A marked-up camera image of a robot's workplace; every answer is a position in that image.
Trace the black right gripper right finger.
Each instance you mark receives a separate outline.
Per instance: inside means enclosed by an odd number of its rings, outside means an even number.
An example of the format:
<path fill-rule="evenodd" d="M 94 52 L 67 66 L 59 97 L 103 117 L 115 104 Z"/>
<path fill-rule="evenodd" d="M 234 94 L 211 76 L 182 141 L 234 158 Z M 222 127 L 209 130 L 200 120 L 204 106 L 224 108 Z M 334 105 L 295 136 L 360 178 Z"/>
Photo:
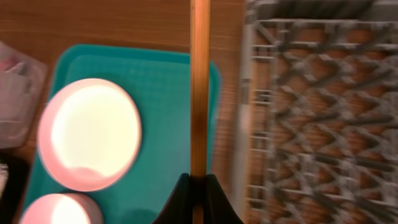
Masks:
<path fill-rule="evenodd" d="M 204 224 L 243 224 L 214 174 L 206 176 Z"/>

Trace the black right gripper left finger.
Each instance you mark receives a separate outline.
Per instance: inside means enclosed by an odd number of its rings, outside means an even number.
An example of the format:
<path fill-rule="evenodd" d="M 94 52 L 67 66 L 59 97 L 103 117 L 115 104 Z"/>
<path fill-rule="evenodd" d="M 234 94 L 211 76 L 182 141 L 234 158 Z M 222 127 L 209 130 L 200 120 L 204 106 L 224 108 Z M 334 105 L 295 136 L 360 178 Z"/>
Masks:
<path fill-rule="evenodd" d="M 193 198 L 190 176 L 183 173 L 152 224 L 192 224 L 192 213 Z"/>

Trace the white round plate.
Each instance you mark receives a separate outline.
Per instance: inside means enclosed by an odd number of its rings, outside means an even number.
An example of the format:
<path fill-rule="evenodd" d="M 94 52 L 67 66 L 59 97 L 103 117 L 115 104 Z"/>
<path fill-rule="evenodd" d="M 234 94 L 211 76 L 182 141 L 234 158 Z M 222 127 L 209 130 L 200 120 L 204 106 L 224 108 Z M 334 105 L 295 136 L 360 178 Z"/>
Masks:
<path fill-rule="evenodd" d="M 132 98 L 104 79 L 75 81 L 57 92 L 40 118 L 40 159 L 62 186 L 102 190 L 131 168 L 142 139 L 141 117 Z"/>

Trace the wooden chopstick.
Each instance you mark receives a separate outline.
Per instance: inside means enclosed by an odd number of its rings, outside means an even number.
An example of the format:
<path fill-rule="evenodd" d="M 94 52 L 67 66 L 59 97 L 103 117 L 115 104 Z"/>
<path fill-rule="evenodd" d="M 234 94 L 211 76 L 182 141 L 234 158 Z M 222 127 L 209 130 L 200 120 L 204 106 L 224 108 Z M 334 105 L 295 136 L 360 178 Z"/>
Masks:
<path fill-rule="evenodd" d="M 204 222 L 207 160 L 210 0 L 190 3 L 190 177 L 193 180 L 192 223 Z"/>

